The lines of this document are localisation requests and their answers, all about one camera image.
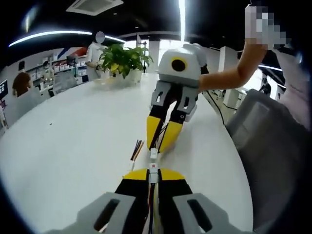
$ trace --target white robot head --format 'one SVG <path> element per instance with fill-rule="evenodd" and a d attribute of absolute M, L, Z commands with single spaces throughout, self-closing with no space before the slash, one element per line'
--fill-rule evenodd
<path fill-rule="evenodd" d="M 202 48 L 185 44 L 181 48 L 170 49 L 164 53 L 159 64 L 159 79 L 198 87 L 200 68 L 205 64 L 206 56 Z"/>

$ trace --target floor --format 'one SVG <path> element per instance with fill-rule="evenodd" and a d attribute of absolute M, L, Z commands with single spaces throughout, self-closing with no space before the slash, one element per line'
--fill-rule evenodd
<path fill-rule="evenodd" d="M 219 109 L 220 109 L 220 111 L 222 113 L 222 116 L 224 118 L 224 123 L 226 124 L 229 121 L 229 119 L 231 119 L 231 117 L 235 114 L 236 110 L 233 110 L 233 109 L 230 109 L 230 108 L 226 107 L 223 104 L 223 98 L 218 97 L 212 91 L 208 91 L 208 92 L 211 95 L 211 97 L 213 98 L 213 100 L 215 101 L 215 103 L 217 104 L 217 106 L 219 107 Z M 217 114 L 219 114 L 220 117 L 221 117 L 221 114 L 220 114 L 218 108 L 214 104 L 214 102 L 211 99 L 211 97 L 209 97 L 209 95 L 207 94 L 207 91 L 204 92 L 203 95 L 207 99 L 207 101 L 212 105 L 213 109 L 217 112 Z"/>

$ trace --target green leaves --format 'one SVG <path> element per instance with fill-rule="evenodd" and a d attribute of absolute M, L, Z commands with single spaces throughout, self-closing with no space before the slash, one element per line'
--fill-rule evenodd
<path fill-rule="evenodd" d="M 102 51 L 103 54 L 100 56 L 100 60 L 103 60 L 103 70 L 113 69 L 113 72 L 118 71 L 122 74 L 123 78 L 126 78 L 131 69 L 142 71 L 144 62 L 147 66 L 150 65 L 150 61 L 154 62 L 151 56 L 144 55 L 144 52 L 148 51 L 147 48 L 136 47 L 124 49 L 121 45 L 114 44 L 102 49 Z"/>

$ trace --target computer monitor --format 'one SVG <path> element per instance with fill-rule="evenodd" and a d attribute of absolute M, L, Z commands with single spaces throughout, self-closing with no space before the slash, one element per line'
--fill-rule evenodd
<path fill-rule="evenodd" d="M 6 79 L 0 83 L 0 100 L 8 94 L 8 80 Z"/>

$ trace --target white shirt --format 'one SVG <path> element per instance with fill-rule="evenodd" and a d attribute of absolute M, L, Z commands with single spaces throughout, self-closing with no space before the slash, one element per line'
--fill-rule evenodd
<path fill-rule="evenodd" d="M 103 62 L 99 60 L 101 54 L 103 53 L 101 49 L 105 48 L 107 47 L 96 42 L 92 42 L 88 47 L 86 62 L 91 62 L 94 65 L 101 64 L 101 62 Z M 96 71 L 95 68 L 87 66 L 87 75 L 89 80 L 92 81 L 101 78 L 103 76 L 103 72 Z"/>
<path fill-rule="evenodd" d="M 310 130 L 309 76 L 299 67 L 296 57 L 273 49 L 274 45 L 289 43 L 285 33 L 279 32 L 277 30 L 279 27 L 269 23 L 266 13 L 262 13 L 262 19 L 258 17 L 256 7 L 247 6 L 245 8 L 245 38 L 255 39 L 257 44 L 268 45 L 269 49 L 276 53 L 279 65 L 283 70 L 286 86 L 286 91 L 279 102 L 288 108 L 298 123 Z"/>

